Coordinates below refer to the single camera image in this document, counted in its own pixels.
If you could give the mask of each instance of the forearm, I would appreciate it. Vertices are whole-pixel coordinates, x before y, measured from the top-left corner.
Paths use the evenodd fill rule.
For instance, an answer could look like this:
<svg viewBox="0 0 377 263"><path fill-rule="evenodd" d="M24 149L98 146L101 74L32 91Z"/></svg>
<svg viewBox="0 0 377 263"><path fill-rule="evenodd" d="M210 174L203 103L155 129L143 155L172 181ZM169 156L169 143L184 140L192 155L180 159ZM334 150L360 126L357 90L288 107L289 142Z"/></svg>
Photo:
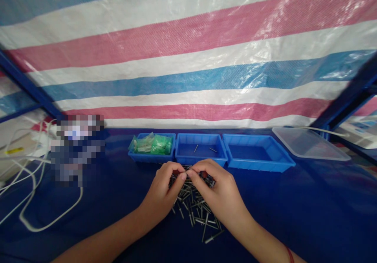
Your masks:
<svg viewBox="0 0 377 263"><path fill-rule="evenodd" d="M86 238L61 254L53 263L112 262L132 243L148 233L155 223L146 221L140 208L106 229Z"/></svg>
<svg viewBox="0 0 377 263"><path fill-rule="evenodd" d="M289 253L283 243L260 226L248 213L231 227L233 236L260 262L260 263L289 263ZM304 262L291 251L295 263Z"/></svg>

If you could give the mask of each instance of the fingernail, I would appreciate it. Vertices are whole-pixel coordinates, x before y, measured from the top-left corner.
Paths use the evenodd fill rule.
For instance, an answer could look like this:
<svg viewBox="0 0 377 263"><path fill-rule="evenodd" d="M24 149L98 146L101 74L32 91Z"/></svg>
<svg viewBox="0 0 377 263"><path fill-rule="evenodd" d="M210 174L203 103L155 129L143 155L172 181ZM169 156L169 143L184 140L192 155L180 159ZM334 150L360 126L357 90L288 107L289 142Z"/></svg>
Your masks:
<svg viewBox="0 0 377 263"><path fill-rule="evenodd" d="M187 171L186 171L186 174L187 174L189 177L192 177L192 175L194 174L194 171L192 171L192 170L187 170Z"/></svg>

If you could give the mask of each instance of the green packet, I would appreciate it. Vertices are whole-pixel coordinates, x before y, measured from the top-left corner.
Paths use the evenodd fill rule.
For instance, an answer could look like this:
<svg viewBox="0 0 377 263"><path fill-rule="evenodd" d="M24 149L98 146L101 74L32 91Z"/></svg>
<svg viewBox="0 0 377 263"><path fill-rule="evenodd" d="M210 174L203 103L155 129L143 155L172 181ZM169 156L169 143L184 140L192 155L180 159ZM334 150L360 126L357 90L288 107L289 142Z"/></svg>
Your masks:
<svg viewBox="0 0 377 263"><path fill-rule="evenodd" d="M155 135L150 153L156 155L170 155L172 151L172 137Z"/></svg>

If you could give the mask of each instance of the hand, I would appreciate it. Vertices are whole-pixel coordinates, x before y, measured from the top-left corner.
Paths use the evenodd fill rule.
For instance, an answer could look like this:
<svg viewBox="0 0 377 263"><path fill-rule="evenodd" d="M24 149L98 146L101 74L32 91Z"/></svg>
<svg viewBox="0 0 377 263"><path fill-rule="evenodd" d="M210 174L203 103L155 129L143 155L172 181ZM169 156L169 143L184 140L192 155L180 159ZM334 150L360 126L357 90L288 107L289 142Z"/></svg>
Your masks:
<svg viewBox="0 0 377 263"><path fill-rule="evenodd" d="M199 177L200 171L205 171L214 178L216 183L213 188L208 187ZM187 171L187 175L215 216L231 233L240 232L242 226L253 221L241 198L233 175L218 163L212 159L200 161Z"/></svg>
<svg viewBox="0 0 377 263"><path fill-rule="evenodd" d="M173 172L180 174L169 189L169 180ZM157 170L149 191L138 208L141 217L148 217L148 221L153 226L161 222L172 209L186 177L187 174L181 164L170 161L163 164Z"/></svg>

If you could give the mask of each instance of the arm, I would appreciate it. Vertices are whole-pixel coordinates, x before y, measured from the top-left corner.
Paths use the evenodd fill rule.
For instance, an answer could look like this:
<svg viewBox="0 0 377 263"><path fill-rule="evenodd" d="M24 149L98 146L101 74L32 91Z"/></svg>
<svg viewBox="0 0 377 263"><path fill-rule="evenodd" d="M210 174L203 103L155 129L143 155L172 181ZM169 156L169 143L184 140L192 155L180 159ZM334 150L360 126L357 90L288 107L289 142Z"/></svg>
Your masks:
<svg viewBox="0 0 377 263"><path fill-rule="evenodd" d="M213 213L260 263L290 262L285 245L250 215L229 172L211 159L200 161L191 169L187 175ZM209 188L199 177L200 171L206 171L214 178L216 184L213 188ZM291 253L295 263L305 262L294 252Z"/></svg>
<svg viewBox="0 0 377 263"><path fill-rule="evenodd" d="M173 171L178 171L180 175L169 189L169 180ZM127 247L147 234L167 216L186 176L185 169L180 164L165 163L156 172L146 197L136 210L106 229L74 245L53 263L114 261Z"/></svg>

